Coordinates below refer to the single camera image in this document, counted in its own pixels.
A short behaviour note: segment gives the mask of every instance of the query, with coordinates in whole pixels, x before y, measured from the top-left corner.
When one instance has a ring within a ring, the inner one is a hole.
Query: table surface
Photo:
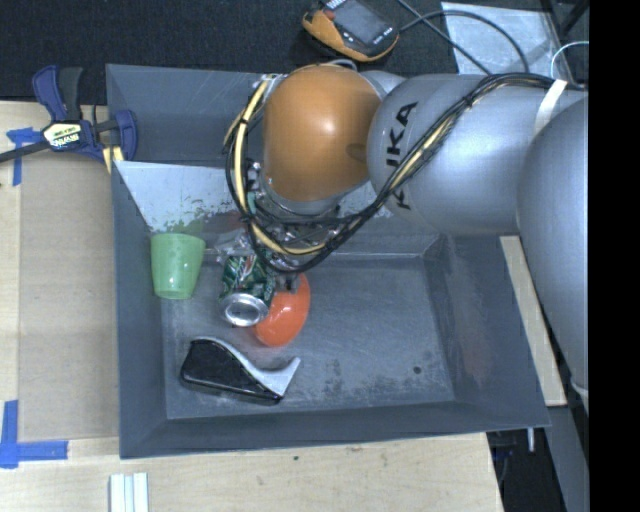
[[[4,135],[7,130],[39,129],[47,122],[46,111],[37,104],[0,102],[0,152],[13,148]],[[50,167],[54,160],[58,167],[86,166],[87,172],[106,173],[104,167],[76,155],[48,152],[25,158],[23,172]],[[22,214],[25,185],[13,187],[12,176],[13,164],[0,164],[0,402],[20,401],[29,389],[44,392],[48,386],[46,381],[23,378],[18,389],[20,371],[25,371],[19,361],[31,361],[19,347],[24,351],[29,345],[23,346],[21,340],[32,334],[25,331],[20,317],[21,239],[28,239],[32,226],[21,220],[32,217]],[[502,244],[545,401],[563,405],[566,398],[519,239],[506,237]],[[72,315],[68,321],[73,322]],[[47,368],[42,361],[29,364]],[[73,368],[68,374],[71,385],[81,387],[74,381]],[[115,372],[105,375],[115,379]],[[90,392],[77,392],[70,402],[76,408],[70,432],[78,423],[93,425],[91,420],[101,413]],[[45,411],[52,422],[55,411]],[[28,430],[28,425],[21,429]],[[135,472],[148,473],[150,509],[155,511],[503,510],[484,434],[126,461],[118,457],[117,437],[84,437],[62,437],[70,439],[68,460],[0,469],[2,510],[103,511],[108,507],[109,476]]]

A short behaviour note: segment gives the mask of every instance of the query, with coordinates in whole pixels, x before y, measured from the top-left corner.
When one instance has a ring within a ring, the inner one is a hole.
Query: orange object
[[[269,347],[282,347],[291,342],[302,330],[311,304],[309,281],[300,274],[298,290],[276,292],[269,315],[252,327],[258,339]]]

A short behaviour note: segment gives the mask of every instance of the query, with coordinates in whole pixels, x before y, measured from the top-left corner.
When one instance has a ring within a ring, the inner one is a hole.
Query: green cup
[[[153,290],[164,299],[188,299],[198,281],[205,242],[181,233],[151,237]]]

